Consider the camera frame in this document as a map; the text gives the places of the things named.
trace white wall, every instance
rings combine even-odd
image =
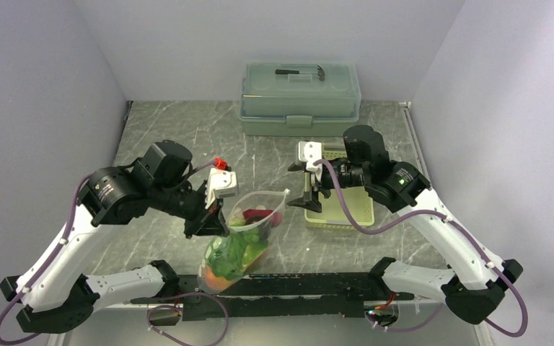
[[[467,0],[413,99],[439,193],[524,266],[530,324],[500,345],[554,345],[554,1]],[[511,330],[511,295],[492,315]]]
[[[79,178],[111,163],[125,108],[72,1],[0,1],[0,281],[47,247]],[[11,314],[4,337],[22,335]]]
[[[247,59],[345,60],[411,100],[464,0],[76,0],[133,100],[238,99]]]

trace gray-green plastic box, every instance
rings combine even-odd
[[[341,136],[359,118],[360,86],[347,63],[249,63],[239,119],[255,136]],[[276,70],[299,74],[276,74]]]

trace storage box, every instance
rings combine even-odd
[[[324,144],[322,157],[326,160],[338,159],[346,157],[347,153],[342,146]],[[311,190],[311,182],[309,175],[305,174],[304,190]],[[320,202],[322,203],[322,212],[314,213],[310,210],[304,210],[304,219],[307,221],[307,227],[321,227],[330,229],[353,229],[353,226],[347,218],[343,209],[340,207],[336,192],[331,190],[330,198],[324,198],[320,194]],[[374,224],[374,208],[373,200],[364,190],[364,187],[349,187],[343,189],[343,198],[345,204],[349,208],[353,219],[361,226],[372,226]]]
[[[250,63],[239,118],[248,135],[341,136],[358,122],[360,101],[354,65]]]

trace box lid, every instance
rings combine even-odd
[[[250,63],[242,84],[242,119],[357,119],[360,88],[346,63]]]
[[[276,71],[296,71],[298,74],[276,74]],[[355,99],[359,93],[358,77],[352,65],[251,63],[247,65],[243,97]]]

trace red clip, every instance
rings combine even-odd
[[[224,160],[220,159],[219,157],[216,157],[216,163],[214,164],[214,166],[217,169],[221,169],[222,171],[228,168],[228,164]]]

